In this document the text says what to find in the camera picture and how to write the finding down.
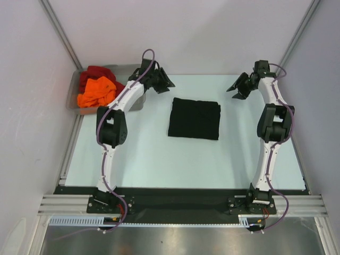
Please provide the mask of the black t-shirt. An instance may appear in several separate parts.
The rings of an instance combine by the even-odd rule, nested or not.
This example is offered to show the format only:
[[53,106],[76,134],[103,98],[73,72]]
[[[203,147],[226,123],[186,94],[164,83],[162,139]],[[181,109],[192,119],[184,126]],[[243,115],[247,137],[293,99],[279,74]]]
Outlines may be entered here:
[[218,140],[221,106],[215,101],[175,97],[169,118],[168,136]]

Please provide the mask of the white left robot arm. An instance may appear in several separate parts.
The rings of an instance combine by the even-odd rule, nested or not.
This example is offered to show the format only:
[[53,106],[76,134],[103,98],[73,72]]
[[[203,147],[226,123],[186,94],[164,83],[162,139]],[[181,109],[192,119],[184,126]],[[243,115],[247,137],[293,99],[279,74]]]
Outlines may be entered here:
[[174,83],[162,67],[156,63],[151,68],[137,68],[129,77],[128,82],[108,106],[97,109],[96,139],[102,146],[103,159],[97,191],[92,195],[93,204],[98,203],[105,212],[112,212],[120,203],[118,195],[112,192],[116,184],[111,182],[113,158],[117,149],[128,137],[128,127],[125,114],[146,91],[153,88],[156,93],[168,92]]

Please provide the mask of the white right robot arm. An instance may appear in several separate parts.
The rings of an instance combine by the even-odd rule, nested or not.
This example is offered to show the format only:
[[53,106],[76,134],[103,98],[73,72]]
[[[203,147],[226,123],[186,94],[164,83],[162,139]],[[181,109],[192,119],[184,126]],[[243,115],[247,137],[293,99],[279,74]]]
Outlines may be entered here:
[[247,191],[244,206],[251,213],[258,213],[272,204],[272,195],[277,194],[272,185],[275,162],[281,144],[288,141],[294,128],[295,108],[287,104],[278,87],[275,74],[243,72],[228,92],[237,90],[235,99],[246,99],[250,92],[259,90],[265,102],[257,125],[260,139],[260,155],[257,171]]

